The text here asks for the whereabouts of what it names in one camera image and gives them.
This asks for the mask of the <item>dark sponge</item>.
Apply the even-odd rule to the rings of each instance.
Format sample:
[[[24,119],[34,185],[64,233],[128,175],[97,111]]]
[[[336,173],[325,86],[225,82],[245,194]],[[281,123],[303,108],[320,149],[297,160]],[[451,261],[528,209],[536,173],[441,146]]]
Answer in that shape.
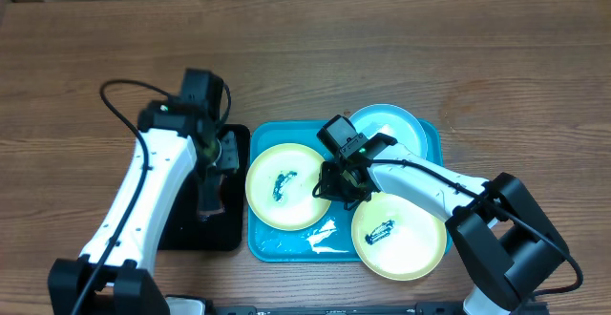
[[[201,221],[224,212],[221,199],[221,175],[213,175],[198,181],[198,209]]]

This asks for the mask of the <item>yellow-green plate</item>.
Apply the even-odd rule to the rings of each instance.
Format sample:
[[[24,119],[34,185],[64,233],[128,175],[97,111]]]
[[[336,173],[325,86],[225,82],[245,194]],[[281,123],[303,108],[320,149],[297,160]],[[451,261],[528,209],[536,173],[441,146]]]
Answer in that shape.
[[[250,209],[263,223],[284,231],[308,228],[331,202],[312,196],[323,156],[297,143],[274,145],[252,162],[245,192]]]
[[[374,273],[394,281],[430,274],[449,246],[444,223],[406,199],[376,193],[354,212],[351,238]]]

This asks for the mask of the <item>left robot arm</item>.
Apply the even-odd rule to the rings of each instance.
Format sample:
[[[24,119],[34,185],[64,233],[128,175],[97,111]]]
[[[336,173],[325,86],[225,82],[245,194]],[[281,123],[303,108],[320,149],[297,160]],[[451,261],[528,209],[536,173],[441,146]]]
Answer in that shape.
[[[56,314],[203,314],[206,301],[165,296],[153,274],[159,249],[201,246],[214,217],[242,203],[238,127],[201,102],[152,101],[137,119],[136,145],[115,200],[73,261],[48,278]]]

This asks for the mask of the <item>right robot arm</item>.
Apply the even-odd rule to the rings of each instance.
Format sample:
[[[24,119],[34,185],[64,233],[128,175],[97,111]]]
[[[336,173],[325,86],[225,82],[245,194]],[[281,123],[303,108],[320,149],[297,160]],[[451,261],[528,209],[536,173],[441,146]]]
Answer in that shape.
[[[502,173],[491,181],[460,175],[414,155],[396,138],[327,129],[317,137],[333,154],[317,197],[354,202],[374,191],[403,198],[445,223],[474,290],[467,314],[509,314],[564,262],[569,248],[526,186]]]

